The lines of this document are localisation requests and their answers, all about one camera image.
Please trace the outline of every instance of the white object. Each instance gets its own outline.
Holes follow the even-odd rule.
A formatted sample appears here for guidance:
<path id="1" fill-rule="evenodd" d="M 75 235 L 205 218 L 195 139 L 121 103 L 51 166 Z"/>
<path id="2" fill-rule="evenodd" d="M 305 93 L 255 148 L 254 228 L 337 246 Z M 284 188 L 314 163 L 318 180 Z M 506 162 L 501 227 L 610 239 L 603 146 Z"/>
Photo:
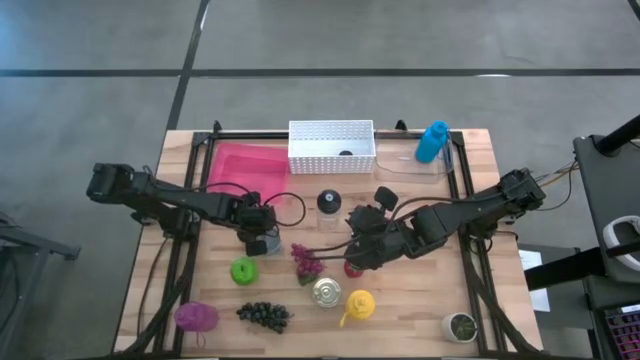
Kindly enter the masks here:
<path id="1" fill-rule="evenodd" d="M 473 323 L 476 325 L 476 332 L 473 334 L 473 336 L 471 337 L 471 339 L 469 340 L 460 340 L 456 337 L 456 335 L 453 333 L 453 329 L 451 328 L 451 321 L 453 321 L 453 318 L 456 317 L 457 315 L 463 315 L 468 317 L 469 319 L 471 319 L 473 321 Z M 444 334 L 444 337 L 451 341 L 451 342 L 457 342 L 457 343 L 470 343 L 473 340 L 476 339 L 476 336 L 478 335 L 478 324 L 476 323 L 476 321 L 471 317 L 471 315 L 465 314 L 465 313 L 455 313 L 455 314 L 451 314 L 451 315 L 447 315 L 444 317 L 444 319 L 442 319 L 442 322 L 440 323 L 440 327 L 442 328 L 442 333 Z"/>
<path id="2" fill-rule="evenodd" d="M 623 306 L 623 307 L 620 308 L 620 310 L 622 310 L 622 312 L 625 313 L 625 314 L 628 313 L 628 312 L 638 311 L 638 310 L 640 310 L 640 304 Z"/>
<path id="3" fill-rule="evenodd" d="M 602 230 L 604 243 L 607 244 L 608 248 L 620 245 L 620 240 L 618 240 L 618 237 L 616 236 L 614 227 L 623 222 L 633 225 L 633 228 L 636 230 L 636 232 L 640 234 L 640 216 L 629 215 L 617 218 L 609 223 L 609 225 L 605 226 Z M 616 256 L 616 259 L 626 265 L 629 269 L 640 271 L 640 262 L 636 258 L 631 256 L 631 254 Z"/>
<path id="4" fill-rule="evenodd" d="M 371 120 L 289 121 L 292 174 L 370 173 L 375 158 Z"/>
<path id="5" fill-rule="evenodd" d="M 519 250 L 520 261 L 522 262 L 522 269 L 528 270 L 536 266 L 542 265 L 542 256 L 537 251 Z M 549 306 L 549 296 L 547 295 L 547 289 L 538 289 L 529 292 L 531 296 L 531 304 L 535 311 L 551 311 Z"/>

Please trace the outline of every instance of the small potted plant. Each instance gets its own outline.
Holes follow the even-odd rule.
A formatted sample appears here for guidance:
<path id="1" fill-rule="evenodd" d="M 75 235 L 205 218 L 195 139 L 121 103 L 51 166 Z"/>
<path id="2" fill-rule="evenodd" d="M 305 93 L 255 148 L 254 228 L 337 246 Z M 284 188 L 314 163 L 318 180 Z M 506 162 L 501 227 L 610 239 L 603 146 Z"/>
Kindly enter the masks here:
<path id="1" fill-rule="evenodd" d="M 468 314 L 455 313 L 442 319 L 444 337 L 452 342 L 468 343 L 478 335 L 478 325 Z"/>

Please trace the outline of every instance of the black lid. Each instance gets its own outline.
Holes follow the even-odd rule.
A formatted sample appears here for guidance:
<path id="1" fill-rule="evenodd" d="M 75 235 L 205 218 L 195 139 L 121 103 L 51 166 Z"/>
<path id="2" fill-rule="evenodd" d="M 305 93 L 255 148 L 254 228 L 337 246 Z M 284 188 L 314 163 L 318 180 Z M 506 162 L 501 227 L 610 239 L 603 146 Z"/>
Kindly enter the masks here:
<path id="1" fill-rule="evenodd" d="M 337 213 L 340 210 L 340 205 L 342 205 L 342 198 L 335 190 L 324 190 L 318 195 L 318 210 L 324 214 Z"/>

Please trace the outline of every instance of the green ball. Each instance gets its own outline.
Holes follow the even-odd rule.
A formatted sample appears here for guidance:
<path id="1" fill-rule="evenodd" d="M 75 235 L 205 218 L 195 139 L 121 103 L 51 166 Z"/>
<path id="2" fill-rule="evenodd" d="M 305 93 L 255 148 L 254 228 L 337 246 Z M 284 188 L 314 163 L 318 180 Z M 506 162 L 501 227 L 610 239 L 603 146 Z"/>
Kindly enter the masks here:
<path id="1" fill-rule="evenodd" d="M 258 279 L 258 266 L 253 259 L 241 257 L 231 263 L 231 278 L 238 285 L 249 285 Z"/>

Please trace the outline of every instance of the metal can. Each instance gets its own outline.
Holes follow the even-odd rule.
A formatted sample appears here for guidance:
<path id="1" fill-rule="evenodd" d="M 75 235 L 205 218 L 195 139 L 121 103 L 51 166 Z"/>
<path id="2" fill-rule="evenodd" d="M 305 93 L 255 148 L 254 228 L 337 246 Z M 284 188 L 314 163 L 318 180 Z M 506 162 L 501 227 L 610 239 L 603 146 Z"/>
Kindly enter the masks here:
<path id="1" fill-rule="evenodd" d="M 331 278 L 322 278 L 313 285 L 311 296 L 322 307 L 334 307 L 340 301 L 340 285 Z"/>

